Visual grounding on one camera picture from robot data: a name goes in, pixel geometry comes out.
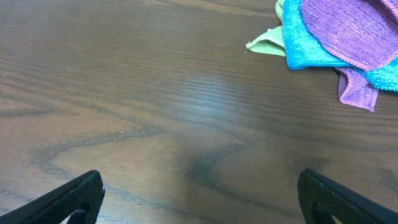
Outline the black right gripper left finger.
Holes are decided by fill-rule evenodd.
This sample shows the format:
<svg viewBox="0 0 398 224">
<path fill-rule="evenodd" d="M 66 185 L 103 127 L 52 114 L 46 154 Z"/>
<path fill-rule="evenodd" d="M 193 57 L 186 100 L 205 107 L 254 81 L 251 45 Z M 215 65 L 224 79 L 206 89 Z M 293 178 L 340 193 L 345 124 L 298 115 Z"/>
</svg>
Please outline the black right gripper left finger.
<svg viewBox="0 0 398 224">
<path fill-rule="evenodd" d="M 95 224 L 105 189 L 100 172 L 90 170 L 53 191 L 1 216 L 1 224 Z"/>
</svg>

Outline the purple microfiber cloth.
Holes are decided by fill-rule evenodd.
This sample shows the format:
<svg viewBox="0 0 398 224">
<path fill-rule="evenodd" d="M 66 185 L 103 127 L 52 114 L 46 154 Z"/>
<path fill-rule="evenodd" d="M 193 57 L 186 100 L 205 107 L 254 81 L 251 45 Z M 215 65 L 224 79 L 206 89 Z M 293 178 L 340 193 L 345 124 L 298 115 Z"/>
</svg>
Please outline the purple microfiber cloth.
<svg viewBox="0 0 398 224">
<path fill-rule="evenodd" d="M 304 0 L 308 31 L 335 57 L 372 71 L 397 57 L 397 0 Z"/>
</svg>

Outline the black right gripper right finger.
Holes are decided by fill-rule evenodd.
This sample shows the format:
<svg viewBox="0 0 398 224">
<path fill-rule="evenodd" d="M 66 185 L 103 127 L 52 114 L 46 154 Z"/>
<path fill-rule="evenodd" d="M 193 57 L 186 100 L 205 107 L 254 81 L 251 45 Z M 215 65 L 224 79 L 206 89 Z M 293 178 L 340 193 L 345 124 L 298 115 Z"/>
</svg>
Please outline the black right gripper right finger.
<svg viewBox="0 0 398 224">
<path fill-rule="evenodd" d="M 394 212 L 312 169 L 301 171 L 298 200 L 306 224 L 395 224 Z"/>
</svg>

